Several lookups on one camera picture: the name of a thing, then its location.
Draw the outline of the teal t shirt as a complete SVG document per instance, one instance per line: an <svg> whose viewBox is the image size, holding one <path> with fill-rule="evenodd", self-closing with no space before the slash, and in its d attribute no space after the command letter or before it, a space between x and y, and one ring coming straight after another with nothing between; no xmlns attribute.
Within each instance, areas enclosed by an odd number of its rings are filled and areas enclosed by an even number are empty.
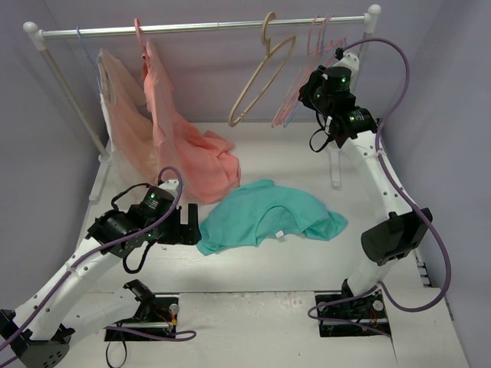
<svg viewBox="0 0 491 368"><path fill-rule="evenodd" d="M330 241L347 225L312 194L261 179L232 190L210 211L199 225L196 247L207 256L284 235Z"/></svg>

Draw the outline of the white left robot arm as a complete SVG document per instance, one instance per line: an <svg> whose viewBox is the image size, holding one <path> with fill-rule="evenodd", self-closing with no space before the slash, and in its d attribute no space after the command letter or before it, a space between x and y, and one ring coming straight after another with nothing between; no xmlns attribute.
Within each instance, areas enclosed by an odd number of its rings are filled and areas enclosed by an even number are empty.
<svg viewBox="0 0 491 368"><path fill-rule="evenodd" d="M144 322L156 309L156 295L137 279L111 298L84 310L79 301L111 268L130 253L156 243L194 245L199 240L197 206L180 221L178 179L144 184L142 201L94 220L79 247L55 275L23 305L1 311L2 348L10 347L26 367L54 367L85 337L122 320Z"/></svg>

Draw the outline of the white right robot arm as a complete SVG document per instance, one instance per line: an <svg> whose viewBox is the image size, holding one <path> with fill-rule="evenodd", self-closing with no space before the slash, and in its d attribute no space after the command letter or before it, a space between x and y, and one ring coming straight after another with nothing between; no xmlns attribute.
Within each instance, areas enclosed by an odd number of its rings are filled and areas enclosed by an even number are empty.
<svg viewBox="0 0 491 368"><path fill-rule="evenodd" d="M367 306L367 292L419 246L427 225L398 192L401 184L390 164L380 163L384 152L376 146L377 121L356 104L350 82L349 68L320 65L300 87L298 99L316 113L327 141L354 165L374 206L376 224L361 234L364 254L339 297L341 310L356 316Z"/></svg>

